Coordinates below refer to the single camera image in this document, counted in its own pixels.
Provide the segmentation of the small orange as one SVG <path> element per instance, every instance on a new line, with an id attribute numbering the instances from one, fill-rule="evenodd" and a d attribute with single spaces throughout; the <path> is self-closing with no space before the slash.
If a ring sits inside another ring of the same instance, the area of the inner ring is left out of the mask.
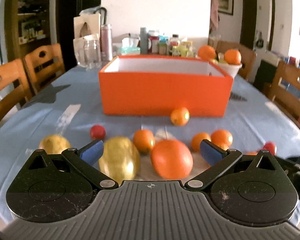
<path id="1" fill-rule="evenodd" d="M 155 145 L 155 137 L 148 129 L 139 129 L 134 133 L 133 143 L 141 154 L 149 154 Z"/>
<path id="2" fill-rule="evenodd" d="M 197 133 L 193 136 L 192 140 L 191 140 L 191 149 L 192 152 L 199 152 L 200 151 L 200 144 L 203 140 L 208 140 L 210 141 L 210 135 L 208 133 L 205 132 L 200 132 Z"/>
<path id="3" fill-rule="evenodd" d="M 190 119 L 189 110 L 185 107 L 176 108 L 170 114 L 171 123 L 174 126 L 185 126 Z"/>
<path id="4" fill-rule="evenodd" d="M 229 131 L 219 129 L 211 134 L 211 142 L 221 149 L 227 150 L 232 146 L 233 136 Z"/>

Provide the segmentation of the red cherry tomato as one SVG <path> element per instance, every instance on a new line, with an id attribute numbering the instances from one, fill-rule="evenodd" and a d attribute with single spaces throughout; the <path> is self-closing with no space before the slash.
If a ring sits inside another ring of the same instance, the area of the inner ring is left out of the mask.
<path id="1" fill-rule="evenodd" d="M 104 140 L 106 137 L 106 129 L 101 125 L 94 125 L 90 129 L 90 137 L 92 140 Z"/>
<path id="2" fill-rule="evenodd" d="M 262 147 L 263 150 L 268 150 L 272 155 L 276 155 L 277 153 L 277 146 L 274 142 L 268 141 Z"/>

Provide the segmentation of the large orange fruit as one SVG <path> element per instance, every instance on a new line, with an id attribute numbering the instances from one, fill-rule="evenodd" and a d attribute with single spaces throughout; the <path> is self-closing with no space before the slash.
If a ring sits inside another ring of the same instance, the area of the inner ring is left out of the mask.
<path id="1" fill-rule="evenodd" d="M 193 168 L 189 148 L 181 141 L 165 139 L 156 143 L 150 153 L 152 166 L 166 180 L 181 180 L 188 177 Z"/>

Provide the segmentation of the blue patterned tablecloth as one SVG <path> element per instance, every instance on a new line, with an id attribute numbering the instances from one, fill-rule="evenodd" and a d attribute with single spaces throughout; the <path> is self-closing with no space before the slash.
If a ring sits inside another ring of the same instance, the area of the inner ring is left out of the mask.
<path id="1" fill-rule="evenodd" d="M 185 144 L 199 132 L 226 129 L 233 148 L 242 152 L 259 150 L 265 142 L 277 146 L 281 158 L 300 156 L 300 129 L 251 84 L 237 76 L 232 91 L 242 100 L 230 100 L 222 118 L 191 117 L 185 126 L 174 126 L 166 116 L 104 115 L 95 71 L 72 68 L 47 86 L 0 128 L 0 217 L 12 220 L 6 191 L 40 141 L 60 134 L 75 148 L 90 141 L 90 128 L 99 124 L 108 138 L 131 138 L 138 129 L 166 133 Z"/>

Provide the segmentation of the white fruit basket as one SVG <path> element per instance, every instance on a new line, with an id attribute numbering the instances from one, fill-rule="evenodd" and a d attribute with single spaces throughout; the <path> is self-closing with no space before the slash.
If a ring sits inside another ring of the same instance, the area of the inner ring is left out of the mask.
<path id="1" fill-rule="evenodd" d="M 242 68 L 242 64 L 229 64 L 224 60 L 217 61 L 217 60 L 210 60 L 210 63 L 216 64 L 222 70 L 227 72 L 231 77 L 235 78 L 238 71 Z"/>

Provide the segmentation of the wooden chair near right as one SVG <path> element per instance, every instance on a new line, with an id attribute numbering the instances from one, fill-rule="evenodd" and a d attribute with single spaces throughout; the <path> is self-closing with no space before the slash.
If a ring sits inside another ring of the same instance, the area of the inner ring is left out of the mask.
<path id="1" fill-rule="evenodd" d="M 300 68 L 280 61 L 268 98 L 300 129 Z"/>

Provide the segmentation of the wooden chair far left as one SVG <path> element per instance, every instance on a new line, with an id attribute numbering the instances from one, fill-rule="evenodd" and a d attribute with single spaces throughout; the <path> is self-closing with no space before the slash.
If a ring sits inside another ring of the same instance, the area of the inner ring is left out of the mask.
<path id="1" fill-rule="evenodd" d="M 35 94 L 65 73 L 61 45 L 41 46 L 24 57 L 25 70 Z"/>

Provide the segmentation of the orange in basket right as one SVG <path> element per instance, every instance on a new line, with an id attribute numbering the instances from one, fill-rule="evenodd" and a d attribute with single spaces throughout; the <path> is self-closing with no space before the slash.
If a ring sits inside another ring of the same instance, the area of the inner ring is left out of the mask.
<path id="1" fill-rule="evenodd" d="M 224 53 L 224 61 L 231 65 L 240 65 L 242 55 L 237 49 L 229 49 Z"/>

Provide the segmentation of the orange in basket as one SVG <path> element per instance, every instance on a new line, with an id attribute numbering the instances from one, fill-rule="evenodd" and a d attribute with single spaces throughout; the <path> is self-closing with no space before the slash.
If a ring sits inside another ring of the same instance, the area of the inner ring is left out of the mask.
<path id="1" fill-rule="evenodd" d="M 216 58 L 216 51 L 212 46 L 203 45 L 198 49 L 197 56 L 205 61 L 214 60 Z"/>
<path id="2" fill-rule="evenodd" d="M 242 55 L 237 49 L 229 49 L 224 53 L 224 61 L 231 65 L 240 65 Z"/>

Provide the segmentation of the wooden chair far right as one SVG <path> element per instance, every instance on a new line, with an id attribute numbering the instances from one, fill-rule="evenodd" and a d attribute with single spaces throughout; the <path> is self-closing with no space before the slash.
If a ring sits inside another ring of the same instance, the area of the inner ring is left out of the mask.
<path id="1" fill-rule="evenodd" d="M 216 48 L 218 53 L 223 53 L 224 61 L 228 64 L 239 65 L 239 75 L 248 81 L 256 61 L 257 53 L 248 47 L 236 43 L 219 40 Z"/>

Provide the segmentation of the orange in basket left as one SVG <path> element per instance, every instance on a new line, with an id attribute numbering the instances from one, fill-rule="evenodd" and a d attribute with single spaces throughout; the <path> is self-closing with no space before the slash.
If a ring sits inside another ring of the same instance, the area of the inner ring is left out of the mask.
<path id="1" fill-rule="evenodd" d="M 197 56 L 205 61 L 214 60 L 216 58 L 216 51 L 212 46 L 203 45 L 198 49 Z"/>

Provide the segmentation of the tissue box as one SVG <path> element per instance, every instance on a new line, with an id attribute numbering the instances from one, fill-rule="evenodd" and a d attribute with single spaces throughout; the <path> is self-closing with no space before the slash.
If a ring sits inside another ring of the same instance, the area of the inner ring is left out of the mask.
<path id="1" fill-rule="evenodd" d="M 125 37 L 121 42 L 114 43 L 113 49 L 117 56 L 141 54 L 138 38 Z"/>

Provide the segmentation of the paper shopping bag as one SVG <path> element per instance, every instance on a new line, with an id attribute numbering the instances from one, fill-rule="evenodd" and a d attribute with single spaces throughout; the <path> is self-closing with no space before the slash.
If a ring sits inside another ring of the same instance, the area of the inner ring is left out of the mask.
<path id="1" fill-rule="evenodd" d="M 100 18 L 100 14 L 83 14 L 74 18 L 74 53 L 77 64 L 81 67 L 86 68 L 84 57 L 85 41 L 99 40 L 100 43 Z"/>

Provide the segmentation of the grey tall bottle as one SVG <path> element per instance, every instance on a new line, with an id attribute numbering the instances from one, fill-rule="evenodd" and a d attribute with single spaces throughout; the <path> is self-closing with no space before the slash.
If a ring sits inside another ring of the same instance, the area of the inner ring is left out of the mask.
<path id="1" fill-rule="evenodd" d="M 140 50 L 141 55 L 148 53 L 148 33 L 145 27 L 140 28 Z"/>

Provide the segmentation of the wooden bookshelf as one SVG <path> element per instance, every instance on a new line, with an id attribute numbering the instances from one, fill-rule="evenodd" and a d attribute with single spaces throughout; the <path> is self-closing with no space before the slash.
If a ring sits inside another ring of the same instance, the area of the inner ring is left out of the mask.
<path id="1" fill-rule="evenodd" d="M 50 0 L 3 0 L 8 61 L 51 44 Z"/>

